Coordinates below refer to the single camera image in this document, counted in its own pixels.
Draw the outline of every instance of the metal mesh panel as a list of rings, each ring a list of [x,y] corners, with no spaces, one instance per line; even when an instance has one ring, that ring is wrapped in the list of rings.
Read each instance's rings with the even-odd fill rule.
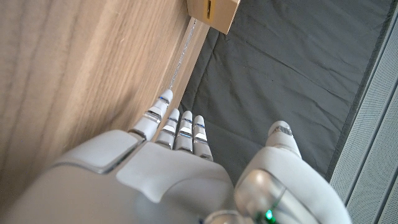
[[[398,91],[394,94],[348,201],[353,223],[369,223],[383,209],[398,167]]]
[[[373,136],[395,90],[398,77],[398,26],[392,20],[392,32],[369,84],[354,125],[330,180],[342,201],[347,202],[372,144]]]
[[[379,223],[398,223],[398,178],[396,178],[396,182],[391,190],[390,196],[388,197],[386,206],[380,216]]]

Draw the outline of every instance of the dark gray cloth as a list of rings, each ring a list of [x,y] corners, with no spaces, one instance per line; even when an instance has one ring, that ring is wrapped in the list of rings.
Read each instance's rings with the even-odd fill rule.
[[[234,184],[278,120],[325,176],[390,5],[242,0],[228,35],[210,29],[181,107]]]

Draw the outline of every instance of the wooden wall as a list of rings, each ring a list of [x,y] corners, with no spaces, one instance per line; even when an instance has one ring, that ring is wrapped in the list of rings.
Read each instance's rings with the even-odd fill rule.
[[[0,212],[63,152],[129,129],[169,87],[193,23],[185,0],[0,1]],[[195,24],[172,106],[208,28]]]

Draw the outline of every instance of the white robotic hand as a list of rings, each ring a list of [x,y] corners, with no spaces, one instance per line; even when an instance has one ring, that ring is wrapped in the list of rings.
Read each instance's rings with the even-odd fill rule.
[[[205,122],[166,90],[128,131],[108,131],[68,151],[2,223],[350,223],[329,184],[301,159],[290,127],[274,123],[235,189],[213,162]]]

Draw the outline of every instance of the fingertip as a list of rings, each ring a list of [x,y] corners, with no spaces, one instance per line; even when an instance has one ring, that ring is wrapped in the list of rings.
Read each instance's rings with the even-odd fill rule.
[[[205,119],[201,115],[198,115],[195,117],[195,120],[193,121],[194,124],[199,124],[201,126],[205,126]]]
[[[276,121],[274,124],[271,125],[271,127],[268,130],[268,137],[275,131],[275,129],[279,126],[282,126],[284,128],[290,129],[289,124],[287,124],[285,121]]]
[[[178,121],[178,118],[180,117],[180,112],[177,109],[173,109],[172,112],[170,113],[169,118],[174,119],[176,121]]]
[[[171,101],[173,100],[173,91],[167,89],[161,94],[160,97],[171,103]]]
[[[182,114],[182,119],[187,119],[190,122],[192,122],[192,112],[191,111],[186,111]]]

